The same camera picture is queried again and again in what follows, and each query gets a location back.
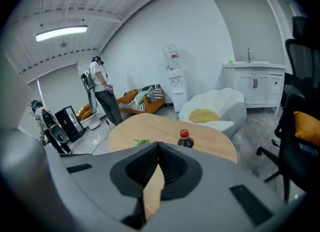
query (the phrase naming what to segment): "red bottle cap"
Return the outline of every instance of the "red bottle cap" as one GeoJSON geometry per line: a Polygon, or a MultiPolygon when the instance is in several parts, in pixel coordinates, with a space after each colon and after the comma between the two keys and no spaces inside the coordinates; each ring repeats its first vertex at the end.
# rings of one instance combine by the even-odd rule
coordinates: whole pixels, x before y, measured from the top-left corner
{"type": "Polygon", "coordinates": [[[188,132],[188,130],[182,130],[182,131],[180,131],[180,137],[181,137],[181,138],[189,138],[189,132],[188,132]]]}

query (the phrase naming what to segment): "black mesh chair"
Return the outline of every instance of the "black mesh chair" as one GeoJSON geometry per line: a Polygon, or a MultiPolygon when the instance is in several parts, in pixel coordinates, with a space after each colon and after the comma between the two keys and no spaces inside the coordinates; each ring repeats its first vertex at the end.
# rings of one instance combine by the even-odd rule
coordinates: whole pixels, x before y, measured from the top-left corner
{"type": "Polygon", "coordinates": [[[316,146],[295,137],[294,111],[301,111],[320,120],[320,44],[315,42],[313,26],[307,18],[293,17],[293,37],[286,40],[285,47],[292,67],[293,85],[285,85],[287,95],[283,114],[275,129],[281,139],[279,156],[261,146],[256,154],[264,153],[279,170],[265,182],[278,175],[283,176],[284,199],[288,201],[290,180],[306,192],[319,188],[319,157],[300,151],[300,144],[316,146]]]}

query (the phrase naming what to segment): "green object on counter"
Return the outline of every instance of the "green object on counter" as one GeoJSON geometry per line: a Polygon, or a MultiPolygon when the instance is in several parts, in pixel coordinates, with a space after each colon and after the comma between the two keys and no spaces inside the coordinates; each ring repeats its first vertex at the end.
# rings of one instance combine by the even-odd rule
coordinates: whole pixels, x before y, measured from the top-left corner
{"type": "Polygon", "coordinates": [[[134,139],[134,141],[136,141],[135,143],[132,144],[132,146],[141,146],[143,144],[147,144],[150,143],[149,139],[143,139],[143,140],[136,140],[134,139]]]}

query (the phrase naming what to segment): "yellow cushion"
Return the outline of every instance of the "yellow cushion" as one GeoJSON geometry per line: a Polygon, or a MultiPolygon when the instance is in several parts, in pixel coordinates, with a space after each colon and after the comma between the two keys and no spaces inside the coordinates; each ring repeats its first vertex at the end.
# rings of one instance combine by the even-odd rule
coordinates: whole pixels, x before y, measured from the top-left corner
{"type": "Polygon", "coordinates": [[[218,114],[209,109],[196,109],[189,115],[189,120],[194,123],[220,121],[218,114]]]}
{"type": "Polygon", "coordinates": [[[131,90],[128,93],[126,93],[125,96],[122,97],[121,103],[128,104],[130,103],[138,93],[138,90],[131,90]]]}
{"type": "Polygon", "coordinates": [[[81,111],[79,112],[79,117],[81,117],[88,110],[90,110],[90,105],[89,104],[83,106],[81,111]]]}
{"type": "Polygon", "coordinates": [[[81,115],[81,121],[85,120],[88,116],[90,116],[92,114],[92,111],[91,109],[87,110],[86,112],[84,112],[82,115],[81,115]]]}
{"type": "Polygon", "coordinates": [[[320,147],[320,121],[309,114],[293,112],[295,136],[320,147]]]}

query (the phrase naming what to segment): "ceiling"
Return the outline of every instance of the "ceiling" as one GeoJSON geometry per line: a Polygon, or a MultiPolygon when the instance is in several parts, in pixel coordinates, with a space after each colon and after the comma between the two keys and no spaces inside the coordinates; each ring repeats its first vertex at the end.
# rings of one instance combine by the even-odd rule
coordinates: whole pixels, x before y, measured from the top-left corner
{"type": "Polygon", "coordinates": [[[23,73],[57,57],[101,52],[128,18],[151,0],[21,0],[9,17],[1,46],[17,72],[23,73]],[[36,42],[50,29],[86,25],[84,34],[36,42]]]}

